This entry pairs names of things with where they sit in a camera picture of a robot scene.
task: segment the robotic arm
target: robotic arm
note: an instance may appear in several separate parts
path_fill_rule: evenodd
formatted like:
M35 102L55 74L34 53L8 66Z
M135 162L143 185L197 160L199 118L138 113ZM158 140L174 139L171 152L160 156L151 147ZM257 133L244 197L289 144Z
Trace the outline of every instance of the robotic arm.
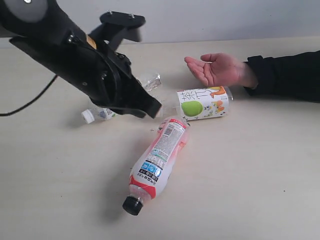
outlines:
M0 0L0 38L117 114L155 118L161 104L132 75L130 60L116 52L123 39L140 42L143 16L107 12L84 33L56 0Z

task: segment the black cable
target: black cable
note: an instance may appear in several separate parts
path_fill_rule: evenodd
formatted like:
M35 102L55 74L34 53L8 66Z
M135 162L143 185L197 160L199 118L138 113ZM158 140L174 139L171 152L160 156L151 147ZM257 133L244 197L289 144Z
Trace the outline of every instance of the black cable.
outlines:
M31 100L27 104L23 105L22 107L18 108L17 110L14 110L14 111L11 111L11 112L8 112L8 113L0 113L0 117L9 117L9 116L11 116L13 114L16 114L16 113L26 109L27 107L29 107L31 104L33 104L35 101L37 101L39 98L41 98L41 96L50 88L50 86L55 82L55 80L57 78L58 78L58 76L55 75L52 78L52 80L48 83L48 85L33 100Z

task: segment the table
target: table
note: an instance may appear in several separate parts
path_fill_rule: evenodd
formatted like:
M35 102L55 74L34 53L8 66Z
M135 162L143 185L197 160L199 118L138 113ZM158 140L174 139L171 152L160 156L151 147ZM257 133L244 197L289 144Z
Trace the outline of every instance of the table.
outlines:
M136 76L157 70L162 96L174 96L201 87L185 56L226 52L245 61L319 49L320 37L302 37L120 51ZM31 100L53 76L17 49L0 49L0 63L0 112ZM59 78L34 105L0 119L1 239L319 239L320 104L231 90L231 113L191 122L165 191L131 216L122 210L129 173L161 120L86 125L87 97Z

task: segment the white wall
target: white wall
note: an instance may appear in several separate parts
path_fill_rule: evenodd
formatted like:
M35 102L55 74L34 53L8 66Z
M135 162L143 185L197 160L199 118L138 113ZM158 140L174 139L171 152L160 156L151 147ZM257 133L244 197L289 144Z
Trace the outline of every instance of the white wall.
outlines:
M57 1L86 32L107 10L143 15L145 43L320 35L320 0Z

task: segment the black sleeve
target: black sleeve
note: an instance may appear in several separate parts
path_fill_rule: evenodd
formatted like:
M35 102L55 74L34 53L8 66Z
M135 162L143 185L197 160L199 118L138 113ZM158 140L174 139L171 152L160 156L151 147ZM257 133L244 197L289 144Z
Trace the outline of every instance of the black sleeve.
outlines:
M294 56L249 57L258 86L246 88L251 96L277 95L310 102L320 102L320 51Z

